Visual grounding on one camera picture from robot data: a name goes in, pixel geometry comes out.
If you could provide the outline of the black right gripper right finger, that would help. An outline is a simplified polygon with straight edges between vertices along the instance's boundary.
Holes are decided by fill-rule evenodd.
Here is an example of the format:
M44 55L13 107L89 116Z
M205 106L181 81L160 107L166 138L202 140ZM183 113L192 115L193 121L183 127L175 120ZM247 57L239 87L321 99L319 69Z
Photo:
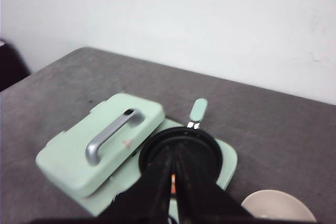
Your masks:
M254 223L255 218L199 167L183 145L175 151L179 223Z

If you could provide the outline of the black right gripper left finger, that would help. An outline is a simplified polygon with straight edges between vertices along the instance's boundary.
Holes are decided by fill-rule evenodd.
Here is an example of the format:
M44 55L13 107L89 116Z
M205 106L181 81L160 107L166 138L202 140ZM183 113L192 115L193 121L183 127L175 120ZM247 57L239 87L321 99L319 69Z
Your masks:
M140 179L98 217L37 219L31 223L168 223L172 165L171 149L166 147Z

